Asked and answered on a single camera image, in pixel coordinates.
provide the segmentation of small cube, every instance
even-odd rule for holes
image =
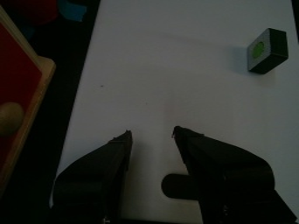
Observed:
[[[286,32],[266,29],[247,48],[247,70],[266,74],[288,58]]]

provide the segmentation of green cube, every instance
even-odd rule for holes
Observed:
[[[266,29],[247,48],[247,70],[266,74],[288,58],[286,32]]]

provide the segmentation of white table surface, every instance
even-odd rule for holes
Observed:
[[[287,32],[290,58],[256,75],[247,47],[266,28]],[[202,223],[198,202],[162,192],[167,174],[187,174],[180,125],[270,163],[299,216],[298,59],[291,0],[101,0],[59,173],[132,130],[123,217]]]

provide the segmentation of blue object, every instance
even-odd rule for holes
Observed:
[[[87,13],[87,6],[69,3],[68,0],[57,0],[60,14],[72,21],[81,22]]]

